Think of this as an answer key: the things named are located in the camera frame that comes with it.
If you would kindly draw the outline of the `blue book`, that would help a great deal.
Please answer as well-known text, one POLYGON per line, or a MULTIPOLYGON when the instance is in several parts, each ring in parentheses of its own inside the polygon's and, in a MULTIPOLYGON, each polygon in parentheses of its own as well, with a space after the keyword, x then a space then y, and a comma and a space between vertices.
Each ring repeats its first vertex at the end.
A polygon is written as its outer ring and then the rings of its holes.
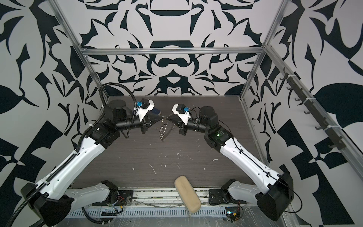
POLYGON ((161 111, 155 107, 151 110, 151 112, 156 115, 161 115, 161 111))

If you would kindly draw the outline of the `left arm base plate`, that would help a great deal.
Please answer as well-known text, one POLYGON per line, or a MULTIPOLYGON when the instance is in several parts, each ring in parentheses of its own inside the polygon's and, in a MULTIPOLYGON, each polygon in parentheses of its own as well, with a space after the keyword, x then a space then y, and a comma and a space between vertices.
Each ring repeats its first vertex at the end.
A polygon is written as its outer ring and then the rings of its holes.
POLYGON ((106 206, 113 204, 114 206, 123 206, 132 201, 132 190, 112 190, 107 198, 102 202, 93 203, 92 206, 106 206))

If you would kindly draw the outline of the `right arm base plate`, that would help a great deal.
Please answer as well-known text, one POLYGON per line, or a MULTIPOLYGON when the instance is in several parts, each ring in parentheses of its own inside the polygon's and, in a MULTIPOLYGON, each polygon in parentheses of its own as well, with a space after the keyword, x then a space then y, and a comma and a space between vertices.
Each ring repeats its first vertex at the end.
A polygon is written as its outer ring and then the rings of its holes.
POLYGON ((209 201, 211 206, 221 204, 234 204, 235 200, 231 197, 227 190, 223 189, 209 189, 209 201))

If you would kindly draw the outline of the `small circuit board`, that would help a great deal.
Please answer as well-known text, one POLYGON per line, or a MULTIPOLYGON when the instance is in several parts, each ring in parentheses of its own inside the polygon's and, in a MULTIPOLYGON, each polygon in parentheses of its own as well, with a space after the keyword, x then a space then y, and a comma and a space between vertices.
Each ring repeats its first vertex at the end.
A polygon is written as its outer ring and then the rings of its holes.
POLYGON ((242 206, 227 207, 226 208, 226 220, 229 222, 236 222, 241 219, 244 215, 242 206))

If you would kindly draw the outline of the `grey wall hook rack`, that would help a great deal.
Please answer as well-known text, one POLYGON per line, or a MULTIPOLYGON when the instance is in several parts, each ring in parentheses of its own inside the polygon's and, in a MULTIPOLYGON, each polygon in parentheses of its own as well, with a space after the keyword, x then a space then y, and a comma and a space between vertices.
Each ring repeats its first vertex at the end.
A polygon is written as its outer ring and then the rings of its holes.
POLYGON ((343 141, 342 133, 339 132, 339 126, 328 117, 328 114, 318 100, 313 97, 296 75, 289 74, 285 67, 283 68, 283 72, 284 76, 282 80, 285 80, 290 86, 287 89, 294 91, 298 96, 295 101, 302 103, 307 108, 305 114, 310 114, 314 117, 315 121, 318 123, 318 126, 316 126, 315 129, 323 130, 332 141, 333 144, 329 145, 329 147, 337 148, 339 150, 345 149, 347 145, 343 141))

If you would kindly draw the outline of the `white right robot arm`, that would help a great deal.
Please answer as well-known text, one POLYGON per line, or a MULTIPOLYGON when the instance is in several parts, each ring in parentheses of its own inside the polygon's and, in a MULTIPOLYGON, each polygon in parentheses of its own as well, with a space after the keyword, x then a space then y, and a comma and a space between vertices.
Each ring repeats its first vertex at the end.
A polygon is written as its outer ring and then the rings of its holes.
POLYGON ((175 104, 168 121, 180 129, 203 133, 206 143, 234 162, 254 182, 254 185, 229 181, 225 184, 227 194, 234 200, 257 204, 271 220, 277 221, 294 199, 294 183, 288 173, 279 174, 253 156, 233 136, 221 121, 213 107, 204 106, 194 119, 191 110, 184 104, 175 104))

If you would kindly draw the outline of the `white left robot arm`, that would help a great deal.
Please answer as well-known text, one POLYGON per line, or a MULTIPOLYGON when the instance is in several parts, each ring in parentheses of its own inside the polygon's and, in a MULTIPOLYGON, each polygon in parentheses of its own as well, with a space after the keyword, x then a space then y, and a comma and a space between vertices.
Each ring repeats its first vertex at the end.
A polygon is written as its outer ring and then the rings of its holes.
POLYGON ((104 106, 100 119, 81 136, 76 149, 46 177, 36 184, 26 184, 21 193, 26 204, 40 218, 41 224, 54 226, 73 210, 98 202, 117 202, 118 188, 108 180, 73 191, 69 189, 77 176, 103 153, 124 131, 148 128, 161 120, 154 109, 154 102, 142 99, 134 108, 136 115, 126 107, 123 100, 113 100, 104 106))

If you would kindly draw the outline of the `beige glasses case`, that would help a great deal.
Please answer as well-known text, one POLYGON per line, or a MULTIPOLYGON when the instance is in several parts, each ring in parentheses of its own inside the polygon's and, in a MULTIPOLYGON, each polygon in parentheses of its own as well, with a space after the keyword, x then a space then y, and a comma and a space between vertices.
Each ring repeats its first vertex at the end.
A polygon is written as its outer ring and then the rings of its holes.
POLYGON ((197 213, 202 204, 189 180, 185 176, 178 177, 175 180, 175 188, 188 212, 197 213))

